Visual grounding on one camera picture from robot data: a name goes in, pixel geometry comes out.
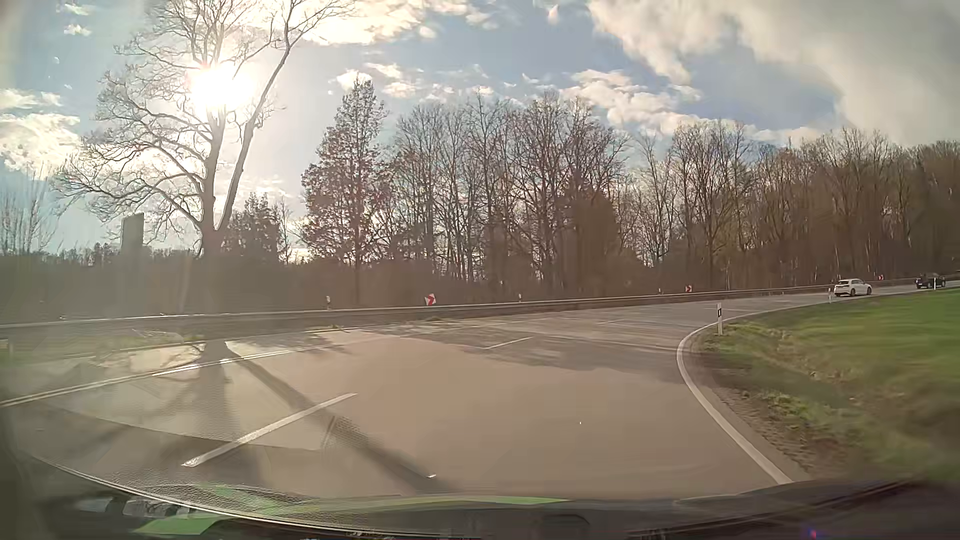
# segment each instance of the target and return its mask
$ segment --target asphalt road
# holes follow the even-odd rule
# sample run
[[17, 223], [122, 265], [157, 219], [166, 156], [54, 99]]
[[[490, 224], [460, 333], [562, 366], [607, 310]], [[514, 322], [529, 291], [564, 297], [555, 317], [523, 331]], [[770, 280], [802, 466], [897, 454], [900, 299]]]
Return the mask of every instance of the asphalt road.
[[[734, 317], [826, 300], [723, 306]], [[75, 358], [6, 373], [26, 398], [3, 407], [26, 452], [139, 488], [646, 499], [773, 485], [678, 370], [681, 340], [715, 318], [715, 302], [697, 302]]]

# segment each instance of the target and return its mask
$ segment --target road edge line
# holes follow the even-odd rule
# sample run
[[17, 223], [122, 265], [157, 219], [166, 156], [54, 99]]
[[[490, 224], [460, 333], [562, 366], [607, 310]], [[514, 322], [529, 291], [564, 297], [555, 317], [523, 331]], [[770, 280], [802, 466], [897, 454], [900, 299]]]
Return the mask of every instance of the road edge line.
[[[884, 296], [899, 296], [901, 294], [914, 294], [916, 292], [918, 291], [907, 290], [903, 292], [893, 292], [890, 294], [877, 295], [873, 298], [882, 298]], [[859, 298], [867, 299], [867, 298], [871, 298], [871, 296], [863, 295]], [[773, 313], [775, 311], [786, 311], [788, 309], [796, 309], [798, 307], [811, 307], [811, 306], [818, 306], [820, 304], [827, 304], [827, 303], [828, 301], [821, 301], [821, 302], [815, 302], [813, 304], [805, 304], [802, 306], [787, 306], [787, 307], [775, 307], [773, 309], [764, 309], [763, 311], [755, 311], [753, 313], [744, 313], [742, 315], [736, 315], [735, 317], [724, 319], [724, 322], [729, 322], [736, 319], [743, 319], [747, 317], [755, 317], [757, 315], [763, 315], [765, 313]], [[700, 406], [702, 406], [704, 410], [707, 412], [707, 414], [710, 415], [710, 418], [712, 418], [713, 421], [716, 422], [717, 425], [720, 426], [720, 428], [727, 435], [729, 435], [731, 439], [733, 439], [733, 442], [735, 442], [737, 446], [739, 446], [740, 449], [743, 450], [743, 452], [746, 453], [760, 467], [760, 469], [763, 469], [764, 473], [769, 475], [770, 478], [773, 479], [779, 485], [791, 483], [794, 480], [791, 479], [788, 475], [786, 475], [784, 471], [780, 469], [780, 467], [778, 467], [776, 464], [774, 464], [773, 461], [770, 460], [770, 458], [768, 458], [766, 455], [763, 455], [763, 453], [760, 450], [758, 450], [752, 442], [747, 440], [747, 437], [745, 437], [743, 433], [738, 431], [733, 426], [733, 424], [731, 424], [730, 421], [727, 420], [723, 416], [723, 414], [719, 410], [717, 410], [715, 406], [713, 406], [713, 404], [707, 399], [707, 396], [704, 395], [700, 387], [697, 386], [697, 383], [693, 381], [693, 378], [686, 371], [686, 365], [684, 363], [684, 350], [686, 349], [687, 342], [694, 335], [710, 327], [715, 327], [715, 326], [716, 326], [716, 323], [710, 323], [708, 325], [702, 326], [699, 329], [685, 335], [684, 339], [682, 339], [680, 341], [680, 344], [677, 345], [677, 367], [680, 369], [680, 375], [681, 377], [684, 378], [686, 387], [690, 389], [690, 392], [693, 394], [693, 397], [697, 399], [697, 402], [700, 404]]]
[[690, 389], [690, 392], [693, 393], [693, 397], [697, 399], [697, 402], [700, 403], [700, 406], [704, 408], [707, 414], [710, 415], [710, 418], [717, 423], [718, 426], [731, 438], [737, 446], [740, 447], [740, 450], [745, 452], [759, 467], [763, 469], [763, 472], [766, 473], [771, 479], [773, 479], [777, 484], [791, 483], [792, 478], [787, 476], [784, 471], [780, 469], [777, 465], [774, 464], [766, 455], [760, 450], [756, 449], [753, 443], [747, 440], [747, 437], [743, 436], [740, 431], [738, 431], [733, 424], [731, 424], [723, 414], [720, 413], [713, 404], [708, 401], [707, 396], [700, 390], [700, 387], [697, 386], [696, 382], [693, 381], [693, 378], [686, 371], [686, 365], [684, 364], [684, 349], [686, 348], [686, 343], [691, 337], [697, 333], [704, 331], [710, 327], [716, 326], [716, 323], [710, 323], [700, 329], [692, 331], [691, 333], [684, 336], [684, 339], [680, 341], [680, 345], [677, 346], [677, 367], [680, 368], [680, 375], [684, 378], [686, 387]]

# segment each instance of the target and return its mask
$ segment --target windshield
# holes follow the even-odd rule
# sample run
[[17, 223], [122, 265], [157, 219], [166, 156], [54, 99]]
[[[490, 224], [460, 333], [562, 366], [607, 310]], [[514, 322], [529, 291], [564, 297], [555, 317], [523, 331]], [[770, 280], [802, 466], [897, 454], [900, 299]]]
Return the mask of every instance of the windshield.
[[241, 513], [960, 471], [953, 3], [0, 15], [30, 459]]

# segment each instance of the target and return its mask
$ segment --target grass verge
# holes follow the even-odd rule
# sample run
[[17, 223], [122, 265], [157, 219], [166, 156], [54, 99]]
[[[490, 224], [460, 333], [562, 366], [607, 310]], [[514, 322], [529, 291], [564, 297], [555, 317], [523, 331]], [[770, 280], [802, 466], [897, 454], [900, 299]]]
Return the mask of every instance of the grass verge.
[[753, 409], [748, 422], [789, 433], [775, 445], [800, 445], [845, 472], [960, 479], [960, 288], [790, 309], [724, 330], [699, 344], [704, 362], [740, 409]]

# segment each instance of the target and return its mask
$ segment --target white car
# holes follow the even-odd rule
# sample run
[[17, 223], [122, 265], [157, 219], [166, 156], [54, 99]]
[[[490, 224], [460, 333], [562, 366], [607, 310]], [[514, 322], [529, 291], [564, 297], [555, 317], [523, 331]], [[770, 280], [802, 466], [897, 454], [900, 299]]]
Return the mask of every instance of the white car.
[[847, 296], [856, 296], [858, 294], [873, 294], [874, 288], [870, 286], [869, 283], [864, 283], [863, 280], [840, 280], [836, 285], [833, 286], [833, 294], [840, 296], [841, 294], [846, 294]]

